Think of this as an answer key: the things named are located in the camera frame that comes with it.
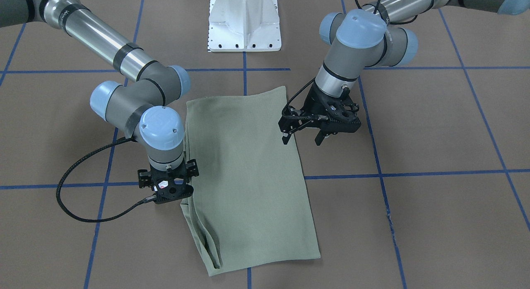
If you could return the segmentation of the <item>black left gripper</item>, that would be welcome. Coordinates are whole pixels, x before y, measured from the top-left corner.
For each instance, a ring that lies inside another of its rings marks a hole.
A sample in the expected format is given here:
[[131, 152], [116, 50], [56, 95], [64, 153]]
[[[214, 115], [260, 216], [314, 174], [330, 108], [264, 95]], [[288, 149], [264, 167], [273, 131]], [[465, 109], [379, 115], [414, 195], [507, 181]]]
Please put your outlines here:
[[[311, 87], [300, 110], [290, 105], [307, 87]], [[294, 96], [292, 96], [281, 111], [278, 122], [282, 132], [282, 142], [287, 145], [290, 138], [297, 131], [304, 128], [317, 128], [315, 143], [320, 146], [330, 135], [340, 132], [355, 133], [361, 127], [357, 116], [359, 105], [352, 102], [350, 88], [343, 85], [342, 94], [332, 97], [321, 91], [315, 81], [309, 81]]]

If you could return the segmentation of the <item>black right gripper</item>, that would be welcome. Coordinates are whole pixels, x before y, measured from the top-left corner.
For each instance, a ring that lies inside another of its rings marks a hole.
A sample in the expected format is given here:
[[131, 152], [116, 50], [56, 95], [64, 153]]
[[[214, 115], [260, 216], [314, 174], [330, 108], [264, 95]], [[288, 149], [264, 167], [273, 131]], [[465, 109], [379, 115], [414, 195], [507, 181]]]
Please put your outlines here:
[[199, 176], [199, 170], [195, 159], [188, 162], [182, 161], [176, 168], [166, 166], [165, 171], [155, 169], [140, 169], [137, 171], [139, 187], [150, 187], [154, 192], [152, 196], [146, 197], [141, 203], [154, 202], [163, 204], [193, 195], [193, 186], [189, 185], [192, 177]]

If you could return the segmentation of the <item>left robot arm grey silver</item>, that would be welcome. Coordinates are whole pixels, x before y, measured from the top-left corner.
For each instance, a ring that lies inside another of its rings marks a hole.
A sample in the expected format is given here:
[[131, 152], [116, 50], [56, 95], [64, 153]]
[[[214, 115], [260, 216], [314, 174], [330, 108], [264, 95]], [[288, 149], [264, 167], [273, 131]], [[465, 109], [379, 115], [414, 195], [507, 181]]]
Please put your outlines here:
[[278, 122], [283, 143], [304, 128], [319, 130], [316, 145], [329, 135], [356, 132], [361, 126], [359, 105], [349, 94], [361, 71], [409, 63], [418, 51], [418, 39], [403, 25], [447, 5], [517, 15], [529, 9], [529, 0], [376, 0], [348, 13], [326, 15], [319, 33], [330, 49], [307, 84], [310, 91], [302, 108], [283, 108]]

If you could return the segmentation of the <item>right robot arm grey silver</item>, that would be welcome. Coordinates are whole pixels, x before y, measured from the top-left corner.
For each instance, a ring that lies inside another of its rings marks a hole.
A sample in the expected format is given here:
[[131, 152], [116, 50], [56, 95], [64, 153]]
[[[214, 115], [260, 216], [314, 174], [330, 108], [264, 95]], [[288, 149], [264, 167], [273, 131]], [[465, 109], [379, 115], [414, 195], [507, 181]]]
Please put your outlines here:
[[[184, 56], [193, 0], [80, 0], [164, 65]], [[116, 130], [89, 106], [104, 81], [131, 84], [78, 40], [44, 23], [40, 0], [1, 0], [1, 202], [55, 203], [55, 186], [75, 160]]]

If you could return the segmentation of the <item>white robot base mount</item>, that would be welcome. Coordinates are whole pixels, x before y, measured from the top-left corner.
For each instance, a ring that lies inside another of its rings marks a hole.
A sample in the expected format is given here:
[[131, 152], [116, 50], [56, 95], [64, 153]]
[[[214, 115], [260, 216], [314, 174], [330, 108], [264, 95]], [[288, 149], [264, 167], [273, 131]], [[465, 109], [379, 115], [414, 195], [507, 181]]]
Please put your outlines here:
[[210, 0], [207, 49], [261, 53], [282, 47], [277, 0]]

